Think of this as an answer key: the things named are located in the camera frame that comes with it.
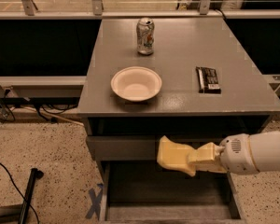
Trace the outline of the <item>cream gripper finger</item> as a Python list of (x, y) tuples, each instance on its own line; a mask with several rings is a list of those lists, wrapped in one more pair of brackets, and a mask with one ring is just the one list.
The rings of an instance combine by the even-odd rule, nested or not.
[(189, 172), (191, 174), (195, 174), (197, 171), (226, 173), (226, 169), (220, 160), (224, 149), (224, 147), (220, 147), (212, 142), (193, 149), (187, 156)]

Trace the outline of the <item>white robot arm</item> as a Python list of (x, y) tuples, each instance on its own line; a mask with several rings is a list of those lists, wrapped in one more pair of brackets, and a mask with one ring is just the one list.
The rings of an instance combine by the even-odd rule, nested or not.
[(280, 132), (231, 135), (219, 145), (207, 143), (194, 149), (187, 159), (195, 170), (213, 173), (280, 172)]

